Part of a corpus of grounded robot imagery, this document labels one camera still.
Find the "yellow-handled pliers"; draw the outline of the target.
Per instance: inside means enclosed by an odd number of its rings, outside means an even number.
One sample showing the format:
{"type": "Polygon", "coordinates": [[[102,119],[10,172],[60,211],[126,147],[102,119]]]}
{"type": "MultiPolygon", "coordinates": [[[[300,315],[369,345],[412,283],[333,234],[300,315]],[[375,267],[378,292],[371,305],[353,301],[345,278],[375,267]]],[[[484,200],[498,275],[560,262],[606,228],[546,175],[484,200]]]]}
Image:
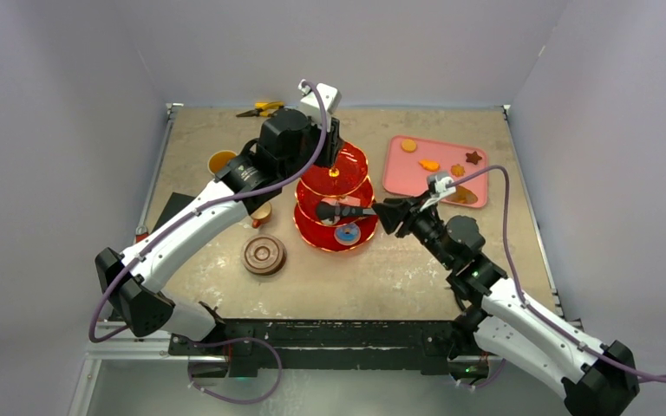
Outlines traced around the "yellow-handled pliers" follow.
{"type": "Polygon", "coordinates": [[[257,101],[253,109],[236,114],[236,117],[271,117],[275,112],[283,109],[284,106],[285,104],[283,101],[257,101]]]}

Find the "round brown wooden lid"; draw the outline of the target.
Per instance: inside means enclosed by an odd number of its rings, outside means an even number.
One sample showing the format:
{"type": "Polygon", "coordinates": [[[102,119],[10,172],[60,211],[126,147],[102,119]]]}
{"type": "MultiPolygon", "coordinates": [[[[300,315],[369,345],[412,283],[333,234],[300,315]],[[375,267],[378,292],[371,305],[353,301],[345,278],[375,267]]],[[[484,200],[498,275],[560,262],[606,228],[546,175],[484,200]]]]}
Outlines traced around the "round brown wooden lid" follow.
{"type": "Polygon", "coordinates": [[[270,276],[280,271],[287,259],[285,245],[276,237],[261,234],[249,238],[242,249],[241,260],[247,271],[257,276],[270,276]]]}

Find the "flower-shaped orange cookie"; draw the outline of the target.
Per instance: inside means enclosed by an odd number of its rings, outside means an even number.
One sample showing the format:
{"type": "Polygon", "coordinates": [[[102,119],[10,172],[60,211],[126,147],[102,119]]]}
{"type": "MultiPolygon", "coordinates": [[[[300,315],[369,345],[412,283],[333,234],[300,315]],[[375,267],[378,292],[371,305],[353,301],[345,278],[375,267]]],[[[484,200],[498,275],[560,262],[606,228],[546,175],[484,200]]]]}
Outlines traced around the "flower-shaped orange cookie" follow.
{"type": "Polygon", "coordinates": [[[461,177],[465,176],[466,170],[465,170],[464,166],[462,166],[460,164],[457,164],[457,165],[451,166],[450,173],[456,178],[461,178],[461,177]]]}

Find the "brown star cookie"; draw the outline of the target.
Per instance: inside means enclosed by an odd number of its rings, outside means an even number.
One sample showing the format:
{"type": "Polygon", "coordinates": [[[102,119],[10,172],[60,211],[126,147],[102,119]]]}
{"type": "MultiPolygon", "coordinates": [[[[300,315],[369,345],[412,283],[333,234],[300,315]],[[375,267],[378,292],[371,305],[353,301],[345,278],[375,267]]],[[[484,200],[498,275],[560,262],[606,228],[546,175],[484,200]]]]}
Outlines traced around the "brown star cookie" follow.
{"type": "Polygon", "coordinates": [[[477,166],[483,160],[482,154],[478,151],[465,153],[465,156],[466,162],[475,166],[477,166]]]}

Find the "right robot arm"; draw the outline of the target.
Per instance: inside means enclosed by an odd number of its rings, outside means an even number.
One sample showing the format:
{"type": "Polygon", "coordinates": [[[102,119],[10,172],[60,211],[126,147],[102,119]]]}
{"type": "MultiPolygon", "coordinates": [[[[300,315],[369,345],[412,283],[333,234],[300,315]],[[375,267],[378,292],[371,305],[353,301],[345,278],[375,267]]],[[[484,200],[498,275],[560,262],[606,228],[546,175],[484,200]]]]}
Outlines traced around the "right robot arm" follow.
{"type": "Polygon", "coordinates": [[[549,387],[572,415],[619,415],[639,393],[633,353],[606,344],[552,313],[486,256],[474,218],[443,221],[420,198],[387,198],[373,210],[388,234],[413,236],[441,263],[469,307],[454,321],[462,352],[496,354],[549,387]]]}

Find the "brown bread roll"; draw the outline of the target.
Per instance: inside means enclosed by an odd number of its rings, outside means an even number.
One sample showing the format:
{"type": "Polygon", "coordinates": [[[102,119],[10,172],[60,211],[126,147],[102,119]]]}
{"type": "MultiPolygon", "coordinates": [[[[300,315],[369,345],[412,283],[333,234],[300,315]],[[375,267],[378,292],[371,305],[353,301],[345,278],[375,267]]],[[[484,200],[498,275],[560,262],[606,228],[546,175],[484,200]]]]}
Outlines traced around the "brown bread roll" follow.
{"type": "Polygon", "coordinates": [[[474,205],[479,201],[478,196],[464,186],[457,185],[455,192],[449,197],[449,200],[461,205],[474,205]]]}

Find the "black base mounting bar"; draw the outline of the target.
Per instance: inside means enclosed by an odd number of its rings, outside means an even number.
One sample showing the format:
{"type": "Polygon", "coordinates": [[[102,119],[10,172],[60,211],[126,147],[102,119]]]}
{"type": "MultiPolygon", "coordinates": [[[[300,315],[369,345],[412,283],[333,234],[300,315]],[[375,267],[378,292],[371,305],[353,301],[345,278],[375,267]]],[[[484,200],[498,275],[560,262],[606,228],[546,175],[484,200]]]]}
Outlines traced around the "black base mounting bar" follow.
{"type": "Polygon", "coordinates": [[[173,335],[172,356],[219,360],[221,375],[260,369],[409,370],[483,380],[497,358],[451,321],[228,319],[205,340],[173,335]]]}

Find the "round orange cookie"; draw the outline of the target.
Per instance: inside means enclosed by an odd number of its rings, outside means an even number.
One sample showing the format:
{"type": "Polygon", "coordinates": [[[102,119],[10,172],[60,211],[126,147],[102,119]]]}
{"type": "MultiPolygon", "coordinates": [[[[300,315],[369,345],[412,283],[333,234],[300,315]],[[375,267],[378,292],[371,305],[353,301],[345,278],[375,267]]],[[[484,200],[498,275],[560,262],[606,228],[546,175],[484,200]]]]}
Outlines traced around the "round orange cookie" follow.
{"type": "Polygon", "coordinates": [[[418,147],[417,142],[415,140],[411,140],[411,139],[402,140],[400,145],[401,145],[402,151],[406,152],[406,153],[413,153],[417,150],[417,147],[418,147]]]}

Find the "red three-tier cake stand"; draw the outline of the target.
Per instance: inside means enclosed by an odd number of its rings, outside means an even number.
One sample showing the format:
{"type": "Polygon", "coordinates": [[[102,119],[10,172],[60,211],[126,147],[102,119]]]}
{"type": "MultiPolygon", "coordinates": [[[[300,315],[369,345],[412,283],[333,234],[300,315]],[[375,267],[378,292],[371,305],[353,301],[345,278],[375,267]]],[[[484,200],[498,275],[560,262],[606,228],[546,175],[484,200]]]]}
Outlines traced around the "red three-tier cake stand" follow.
{"type": "Polygon", "coordinates": [[[328,252],[367,243],[378,225],[369,163],[357,146],[344,143],[331,167],[312,166],[298,181],[293,221],[300,237],[328,252]]]}

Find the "orange duck pastry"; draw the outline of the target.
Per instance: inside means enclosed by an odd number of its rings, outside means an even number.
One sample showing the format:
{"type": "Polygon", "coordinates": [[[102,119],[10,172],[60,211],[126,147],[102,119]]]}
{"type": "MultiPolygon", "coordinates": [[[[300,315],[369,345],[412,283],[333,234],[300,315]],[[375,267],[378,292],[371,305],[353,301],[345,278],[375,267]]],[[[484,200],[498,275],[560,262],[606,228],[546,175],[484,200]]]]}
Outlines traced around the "orange duck pastry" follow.
{"type": "Polygon", "coordinates": [[[421,159],[418,161],[420,167],[428,172],[438,172],[441,168],[437,161],[429,159],[421,159]]]}

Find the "white mug with tea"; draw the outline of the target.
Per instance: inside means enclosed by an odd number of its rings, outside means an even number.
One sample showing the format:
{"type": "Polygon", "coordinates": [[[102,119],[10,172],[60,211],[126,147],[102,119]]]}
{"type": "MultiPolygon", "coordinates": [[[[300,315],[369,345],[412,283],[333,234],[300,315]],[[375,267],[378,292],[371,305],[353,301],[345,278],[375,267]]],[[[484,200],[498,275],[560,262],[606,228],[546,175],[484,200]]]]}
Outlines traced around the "white mug with tea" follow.
{"type": "Polygon", "coordinates": [[[238,154],[230,150],[221,150],[212,154],[207,162],[208,171],[215,175],[222,170],[226,164],[238,154]]]}

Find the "small copper cup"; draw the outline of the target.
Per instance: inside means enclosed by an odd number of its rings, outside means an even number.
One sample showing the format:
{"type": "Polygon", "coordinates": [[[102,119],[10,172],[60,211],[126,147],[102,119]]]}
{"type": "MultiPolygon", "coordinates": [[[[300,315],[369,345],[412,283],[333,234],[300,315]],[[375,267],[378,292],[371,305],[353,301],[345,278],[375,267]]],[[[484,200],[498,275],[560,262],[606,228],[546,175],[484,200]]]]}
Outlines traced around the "small copper cup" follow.
{"type": "Polygon", "coordinates": [[[271,202],[266,202],[262,204],[257,210],[255,210],[251,215],[251,227],[253,229],[258,229],[263,224],[268,223],[271,220],[273,213],[273,208],[271,202]]]}

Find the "black serving tongs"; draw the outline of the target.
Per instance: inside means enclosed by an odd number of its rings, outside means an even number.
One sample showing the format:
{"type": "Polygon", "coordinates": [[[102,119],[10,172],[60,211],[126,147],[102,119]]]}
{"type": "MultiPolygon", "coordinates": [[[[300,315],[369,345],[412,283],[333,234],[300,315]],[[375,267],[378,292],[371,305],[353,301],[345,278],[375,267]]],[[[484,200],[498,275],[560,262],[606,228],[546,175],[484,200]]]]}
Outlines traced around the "black serving tongs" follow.
{"type": "Polygon", "coordinates": [[[322,224],[335,225],[344,218],[361,218],[375,216],[373,208],[361,207],[345,204],[331,204],[328,202],[319,202],[315,213],[322,224]]]}

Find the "pink serving tray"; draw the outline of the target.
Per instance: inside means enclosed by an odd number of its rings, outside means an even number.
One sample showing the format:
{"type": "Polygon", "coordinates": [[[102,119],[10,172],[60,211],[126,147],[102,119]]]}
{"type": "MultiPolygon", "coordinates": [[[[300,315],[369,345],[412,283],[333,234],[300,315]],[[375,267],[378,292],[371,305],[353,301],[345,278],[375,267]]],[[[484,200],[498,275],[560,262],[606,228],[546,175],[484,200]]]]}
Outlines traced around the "pink serving tray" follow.
{"type": "Polygon", "coordinates": [[[418,196],[434,173],[446,172],[459,181],[488,165],[486,151],[478,147],[397,135],[388,145],[382,187],[392,194],[418,196]]]}

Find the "blue frosted donut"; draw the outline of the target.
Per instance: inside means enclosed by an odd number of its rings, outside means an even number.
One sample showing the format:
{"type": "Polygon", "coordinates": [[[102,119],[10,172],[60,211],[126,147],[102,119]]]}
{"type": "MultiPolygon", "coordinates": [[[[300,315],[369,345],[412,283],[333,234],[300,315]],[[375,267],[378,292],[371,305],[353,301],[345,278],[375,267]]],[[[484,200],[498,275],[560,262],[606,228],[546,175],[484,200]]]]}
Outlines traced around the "blue frosted donut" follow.
{"type": "Polygon", "coordinates": [[[361,239],[361,229],[356,223],[344,224],[336,227],[334,239],[341,245],[352,246],[361,239]]]}

